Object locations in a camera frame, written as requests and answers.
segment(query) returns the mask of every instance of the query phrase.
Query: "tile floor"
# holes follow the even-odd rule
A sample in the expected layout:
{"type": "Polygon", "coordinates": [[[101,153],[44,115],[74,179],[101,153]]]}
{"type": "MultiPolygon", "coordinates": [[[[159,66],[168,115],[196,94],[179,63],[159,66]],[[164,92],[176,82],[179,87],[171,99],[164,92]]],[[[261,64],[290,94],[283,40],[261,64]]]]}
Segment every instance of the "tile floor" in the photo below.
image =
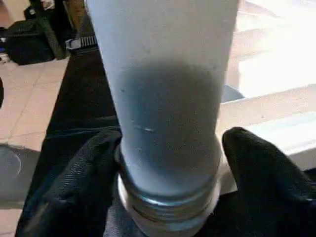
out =
{"type": "MultiPolygon", "coordinates": [[[[68,59],[27,66],[0,65],[4,101],[0,143],[40,151],[68,59]]],[[[20,209],[0,209],[0,236],[12,237],[20,209]]]]}

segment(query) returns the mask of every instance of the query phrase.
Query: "gloved hand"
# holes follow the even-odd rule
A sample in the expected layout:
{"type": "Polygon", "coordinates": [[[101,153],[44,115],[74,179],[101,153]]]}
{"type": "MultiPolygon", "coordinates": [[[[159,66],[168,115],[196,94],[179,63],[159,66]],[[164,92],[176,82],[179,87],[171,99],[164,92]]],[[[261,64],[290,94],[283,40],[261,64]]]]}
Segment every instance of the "gloved hand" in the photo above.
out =
{"type": "MultiPolygon", "coordinates": [[[[89,140],[49,191],[28,202],[21,217],[27,224],[16,236],[101,237],[112,203],[119,139],[118,132],[106,130],[89,140]]],[[[223,146],[252,223],[253,229],[247,232],[267,237],[312,236],[316,191],[304,173],[275,146],[242,128],[227,131],[223,146]]],[[[114,220],[120,226],[106,236],[140,236],[122,215],[128,214],[120,213],[120,219],[114,220]]],[[[216,211],[211,218],[216,218],[216,211]]],[[[197,236],[221,236],[212,228],[205,226],[197,236]]]]}
{"type": "Polygon", "coordinates": [[[222,142],[253,236],[315,236],[312,181],[277,147],[243,128],[227,131],[222,142]]]}
{"type": "Polygon", "coordinates": [[[20,217],[17,237],[101,237],[112,204],[121,134],[105,129],[88,140],[48,192],[37,190],[20,217]]]}

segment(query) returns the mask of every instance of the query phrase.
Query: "white cylinder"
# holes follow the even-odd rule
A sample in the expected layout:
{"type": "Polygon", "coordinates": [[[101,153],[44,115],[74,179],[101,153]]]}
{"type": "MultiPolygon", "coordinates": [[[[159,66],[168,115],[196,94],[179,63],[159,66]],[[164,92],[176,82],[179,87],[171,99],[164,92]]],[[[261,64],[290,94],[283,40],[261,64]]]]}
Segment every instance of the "white cylinder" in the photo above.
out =
{"type": "Polygon", "coordinates": [[[215,125],[237,0],[86,4],[123,134],[122,201],[148,235],[192,235],[219,194],[215,125]]]}

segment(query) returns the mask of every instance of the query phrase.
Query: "black fabric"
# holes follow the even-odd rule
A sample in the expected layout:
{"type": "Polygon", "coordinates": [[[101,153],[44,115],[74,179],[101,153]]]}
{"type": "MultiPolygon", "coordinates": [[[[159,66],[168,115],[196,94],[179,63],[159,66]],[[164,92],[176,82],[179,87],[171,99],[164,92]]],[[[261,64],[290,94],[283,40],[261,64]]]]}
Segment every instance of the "black fabric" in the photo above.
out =
{"type": "Polygon", "coordinates": [[[4,99],[4,87],[3,87],[2,79],[0,78],[0,108],[2,107],[3,99],[4,99]]]}

